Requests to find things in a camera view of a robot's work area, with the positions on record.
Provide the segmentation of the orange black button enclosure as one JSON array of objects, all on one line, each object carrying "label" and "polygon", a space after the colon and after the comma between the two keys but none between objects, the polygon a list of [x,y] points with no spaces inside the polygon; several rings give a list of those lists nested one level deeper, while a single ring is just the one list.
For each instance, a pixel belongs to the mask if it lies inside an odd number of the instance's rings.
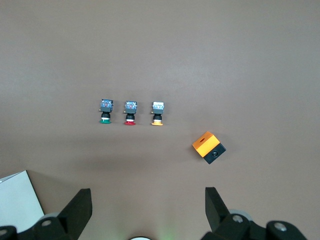
[{"label": "orange black button enclosure", "polygon": [[209,165],[226,151],[220,140],[209,131],[206,131],[192,146]]}]

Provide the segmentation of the green push button switch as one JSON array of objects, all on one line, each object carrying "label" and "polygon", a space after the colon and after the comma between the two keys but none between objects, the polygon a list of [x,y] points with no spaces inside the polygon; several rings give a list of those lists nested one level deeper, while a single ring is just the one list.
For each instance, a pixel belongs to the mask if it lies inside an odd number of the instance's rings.
[{"label": "green push button switch", "polygon": [[111,124],[111,112],[113,111],[114,102],[111,99],[102,98],[100,101],[99,111],[101,112],[100,123]]}]

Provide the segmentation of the red push button switch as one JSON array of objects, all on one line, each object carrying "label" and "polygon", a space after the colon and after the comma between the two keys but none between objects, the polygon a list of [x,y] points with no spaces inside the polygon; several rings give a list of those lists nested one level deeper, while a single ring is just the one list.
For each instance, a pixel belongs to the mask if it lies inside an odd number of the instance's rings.
[{"label": "red push button switch", "polygon": [[138,103],[136,101],[126,101],[124,105],[124,114],[126,114],[124,124],[127,126],[134,126],[135,114],[137,112]]}]

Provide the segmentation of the yellow push button switch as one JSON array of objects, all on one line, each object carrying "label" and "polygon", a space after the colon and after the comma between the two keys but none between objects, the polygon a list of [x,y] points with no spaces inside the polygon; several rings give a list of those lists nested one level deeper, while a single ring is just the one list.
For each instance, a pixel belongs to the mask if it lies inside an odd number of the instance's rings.
[{"label": "yellow push button switch", "polygon": [[164,102],[154,101],[152,104],[152,111],[153,114],[152,118],[152,125],[153,126],[162,126],[163,125],[163,118],[162,115],[164,113],[165,104]]}]

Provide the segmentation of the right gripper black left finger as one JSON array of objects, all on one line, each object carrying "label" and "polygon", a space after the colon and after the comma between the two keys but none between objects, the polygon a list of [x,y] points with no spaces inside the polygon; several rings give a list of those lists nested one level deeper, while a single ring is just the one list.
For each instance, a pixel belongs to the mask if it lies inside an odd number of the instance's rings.
[{"label": "right gripper black left finger", "polygon": [[18,234],[18,240],[78,240],[93,212],[92,194],[83,188],[55,217],[45,217]]}]

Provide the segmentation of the white drawer cabinet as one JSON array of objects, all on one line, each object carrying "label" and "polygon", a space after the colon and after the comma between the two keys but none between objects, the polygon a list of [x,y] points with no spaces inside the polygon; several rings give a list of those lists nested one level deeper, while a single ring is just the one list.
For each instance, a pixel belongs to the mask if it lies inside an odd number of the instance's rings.
[{"label": "white drawer cabinet", "polygon": [[44,212],[26,170],[0,178],[0,227],[32,227]]}]

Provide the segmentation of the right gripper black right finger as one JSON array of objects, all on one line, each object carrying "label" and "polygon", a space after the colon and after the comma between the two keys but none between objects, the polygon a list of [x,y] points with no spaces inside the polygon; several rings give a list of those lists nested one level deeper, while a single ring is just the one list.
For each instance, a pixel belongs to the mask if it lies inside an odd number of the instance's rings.
[{"label": "right gripper black right finger", "polygon": [[265,228],[243,214],[230,213],[215,187],[205,188],[205,214],[211,231],[201,240],[266,240]]}]

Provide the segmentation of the brown table mat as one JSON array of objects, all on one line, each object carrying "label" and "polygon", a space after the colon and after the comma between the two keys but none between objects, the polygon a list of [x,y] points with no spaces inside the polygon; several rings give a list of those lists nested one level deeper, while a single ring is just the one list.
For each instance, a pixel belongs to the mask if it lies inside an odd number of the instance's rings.
[{"label": "brown table mat", "polygon": [[206,187],[320,240],[320,0],[0,0],[0,178],[23,170],[46,213],[91,189],[79,240],[200,240]]}]

